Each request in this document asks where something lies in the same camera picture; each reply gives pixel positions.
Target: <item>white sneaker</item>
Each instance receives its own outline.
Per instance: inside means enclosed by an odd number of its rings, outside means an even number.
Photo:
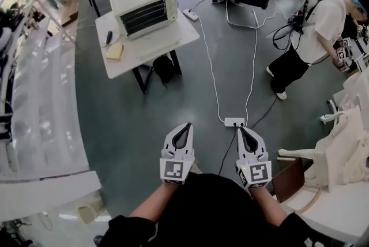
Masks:
[[[267,72],[268,74],[270,74],[272,77],[274,77],[274,75],[273,75],[272,71],[269,69],[269,67],[268,67],[268,66],[266,67],[266,72]]]
[[[280,100],[286,100],[287,99],[287,93],[286,92],[283,92],[283,93],[276,93],[278,98]]]

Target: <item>hand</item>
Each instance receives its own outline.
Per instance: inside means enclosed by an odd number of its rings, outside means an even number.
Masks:
[[[344,64],[342,61],[339,60],[338,57],[333,58],[332,62],[333,65],[337,68],[340,68]]]

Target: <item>black pants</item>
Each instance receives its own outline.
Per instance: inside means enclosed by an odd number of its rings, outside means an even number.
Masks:
[[[275,93],[283,93],[293,81],[301,78],[309,65],[297,54],[292,45],[289,50],[269,65],[274,77],[270,86]]]

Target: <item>black sleeve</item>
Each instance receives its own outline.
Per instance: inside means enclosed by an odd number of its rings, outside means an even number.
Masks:
[[[139,247],[155,235],[155,224],[148,219],[124,217],[122,215],[109,221],[109,229],[105,233],[99,247],[129,246]]]
[[[284,246],[305,246],[312,235],[312,229],[297,214],[292,213],[277,228],[277,235]]]

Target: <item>white shelf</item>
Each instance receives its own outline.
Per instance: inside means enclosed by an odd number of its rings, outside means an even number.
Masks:
[[[39,129],[39,73],[49,18],[29,37],[19,56],[12,97],[13,146],[19,171],[35,172],[46,166]]]
[[[27,39],[17,60],[12,99],[13,172],[0,180],[89,170],[77,114],[74,44],[64,41],[61,32],[42,42],[45,20]]]
[[[5,64],[4,70],[2,72],[1,77],[1,89],[0,89],[0,114],[5,112],[5,100],[6,100],[6,91],[7,84],[9,82],[9,75],[12,69],[12,64],[14,62],[14,55],[17,50],[18,39],[22,34],[22,29],[26,21],[28,20],[28,15],[31,12],[32,6],[35,3],[35,0],[31,0],[29,5],[24,10],[24,18],[18,24],[17,28],[10,37],[10,40],[5,48],[6,53],[8,54],[8,59]],[[12,172],[9,167],[8,154],[6,150],[6,144],[4,141],[0,141],[0,173],[10,174]]]
[[[6,53],[8,55],[8,60],[7,63],[4,67],[3,73],[2,73],[2,77],[1,77],[1,92],[0,92],[0,114],[4,113],[4,109],[5,109],[5,104],[4,104],[4,100],[6,99],[6,90],[7,90],[7,84],[9,81],[9,74],[10,74],[10,69],[12,67],[12,64],[14,62],[14,54],[16,53],[17,50],[17,42],[18,42],[18,38],[21,36],[22,34],[22,29],[24,24],[26,23],[26,21],[28,20],[28,15],[31,12],[32,6],[35,3],[35,0],[32,0],[30,2],[30,4],[28,5],[28,7],[24,10],[24,18],[21,20],[21,22],[18,24],[16,30],[12,33],[12,36],[6,46]]]

